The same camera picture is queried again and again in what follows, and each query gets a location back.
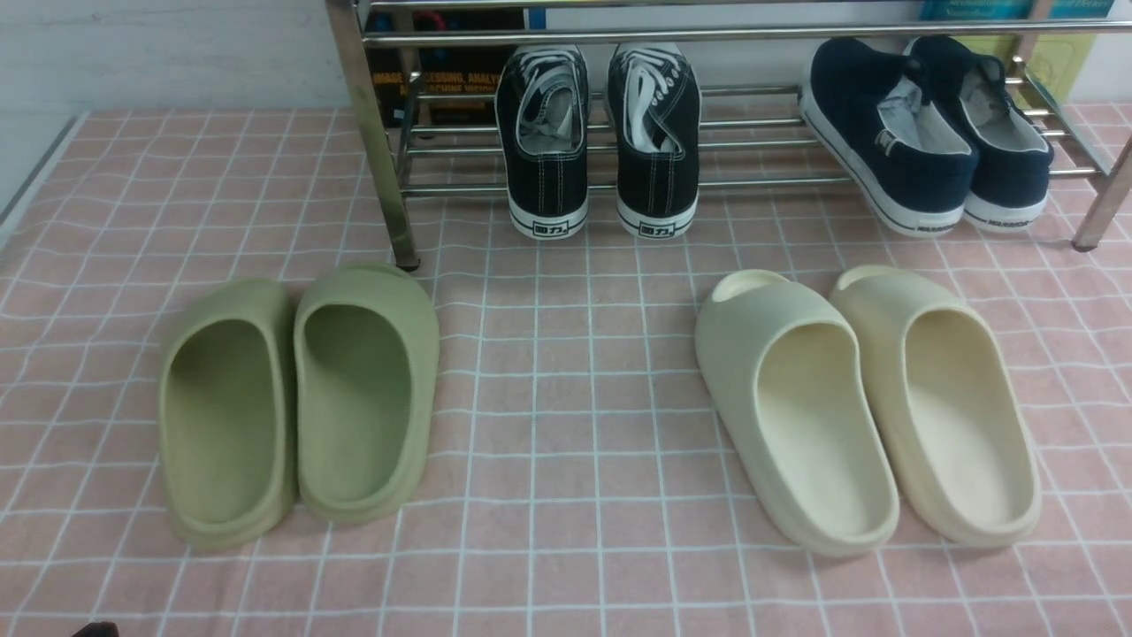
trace sneaker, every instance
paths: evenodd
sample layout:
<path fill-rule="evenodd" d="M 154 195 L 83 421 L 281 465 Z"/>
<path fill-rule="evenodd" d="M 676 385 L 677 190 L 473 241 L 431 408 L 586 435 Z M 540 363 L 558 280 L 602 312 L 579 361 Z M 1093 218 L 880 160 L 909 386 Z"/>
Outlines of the sneaker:
<path fill-rule="evenodd" d="M 700 84 L 675 44 L 623 44 L 606 114 L 617 134 L 617 214 L 631 234 L 683 234 L 700 200 Z"/>
<path fill-rule="evenodd" d="M 963 216 L 978 152 L 943 115 L 914 59 L 835 38 L 806 67 L 799 107 L 892 230 L 937 236 Z"/>
<path fill-rule="evenodd" d="M 998 58 L 946 36 L 918 37 L 907 52 L 924 64 L 941 107 L 978 148 L 968 221 L 992 232 L 1024 230 L 1046 207 L 1054 149 L 1006 92 L 1006 69 Z"/>
<path fill-rule="evenodd" d="M 515 227 L 532 239 L 576 233 L 590 208 L 590 83 L 577 46 L 521 46 L 496 88 L 496 123 Z"/>

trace green slide sandal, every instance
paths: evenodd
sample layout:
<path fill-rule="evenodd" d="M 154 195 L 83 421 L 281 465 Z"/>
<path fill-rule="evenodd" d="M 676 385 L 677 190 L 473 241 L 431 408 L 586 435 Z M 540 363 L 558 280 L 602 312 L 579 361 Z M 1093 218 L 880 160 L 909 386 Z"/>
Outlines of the green slide sandal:
<path fill-rule="evenodd" d="M 424 471 L 440 327 L 393 265 L 316 281 L 294 325 L 299 489 L 311 511 L 362 523 L 396 511 Z"/>
<path fill-rule="evenodd" d="M 242 544 L 291 509 L 294 308 L 274 281 L 234 281 L 189 304 L 158 378 L 173 528 L 205 551 Z"/>

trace slide sandal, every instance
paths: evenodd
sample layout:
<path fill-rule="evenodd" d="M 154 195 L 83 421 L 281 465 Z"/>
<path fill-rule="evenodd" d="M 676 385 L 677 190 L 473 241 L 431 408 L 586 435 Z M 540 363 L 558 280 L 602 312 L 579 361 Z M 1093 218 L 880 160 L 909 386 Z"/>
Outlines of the slide sandal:
<path fill-rule="evenodd" d="M 341 267 L 303 294 L 294 350 L 303 501 L 342 523 L 396 511 L 428 454 L 440 359 L 428 294 L 393 265 Z"/>
<path fill-rule="evenodd" d="M 945 287 L 880 265 L 842 274 L 830 300 L 860 339 L 869 405 L 924 522 L 972 546 L 1010 544 L 1032 530 L 1037 467 L 983 318 Z"/>
<path fill-rule="evenodd" d="M 263 535 L 295 497 L 294 308 L 274 281 L 233 281 L 178 317 L 157 429 L 173 528 L 218 551 Z"/>
<path fill-rule="evenodd" d="M 747 476 L 787 537 L 843 557 L 892 535 L 899 499 L 857 339 L 827 300 L 773 272 L 736 272 L 700 310 L 695 347 Z"/>

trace book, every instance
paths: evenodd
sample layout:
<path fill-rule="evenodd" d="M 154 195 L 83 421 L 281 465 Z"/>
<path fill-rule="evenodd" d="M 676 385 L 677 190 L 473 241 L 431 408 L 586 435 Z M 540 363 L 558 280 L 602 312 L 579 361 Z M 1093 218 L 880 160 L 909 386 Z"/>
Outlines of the book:
<path fill-rule="evenodd" d="M 528 16 L 523 9 L 482 9 L 454 11 L 413 11 L 413 28 L 418 32 L 523 29 Z M 366 33 L 393 31 L 386 14 L 372 12 L 366 21 Z M 495 93 L 499 74 L 515 51 L 514 46 L 474 46 L 468 49 L 426 48 L 420 50 L 421 71 L 429 93 L 452 95 Z M 405 85 L 401 59 L 393 49 L 367 49 L 367 61 L 374 89 L 386 128 L 400 128 L 405 118 Z M 452 100 L 431 102 L 432 123 L 495 123 L 490 102 Z"/>
<path fill-rule="evenodd" d="M 1024 19 L 1031 0 L 927 0 L 920 12 L 924 20 L 1017 20 Z M 1049 17 L 1054 19 L 1104 18 L 1113 0 L 1054 0 Z M 1027 66 L 1058 102 L 1073 89 L 1084 60 L 1092 50 L 1095 35 L 1043 35 Z M 970 35 L 957 37 L 977 53 L 1007 60 L 1014 38 L 1009 35 Z"/>

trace white wall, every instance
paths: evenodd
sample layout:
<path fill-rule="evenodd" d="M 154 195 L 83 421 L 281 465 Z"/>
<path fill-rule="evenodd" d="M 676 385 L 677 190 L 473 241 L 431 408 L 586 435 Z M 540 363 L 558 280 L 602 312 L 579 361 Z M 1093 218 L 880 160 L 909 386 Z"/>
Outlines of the white wall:
<path fill-rule="evenodd" d="M 345 103 L 321 0 L 0 0 L 0 111 Z"/>
<path fill-rule="evenodd" d="M 320 0 L 11 0 L 0 9 L 0 111 L 348 103 Z M 552 27 L 892 21 L 918 2 L 552 10 Z M 1117 0 L 1114 16 L 1132 17 Z M 698 43 L 704 83 L 792 80 L 815 42 Z M 595 81 L 609 48 L 591 55 Z M 1132 97 L 1132 37 L 1098 41 L 1077 100 Z M 1114 78 L 1124 81 L 1113 81 Z"/>

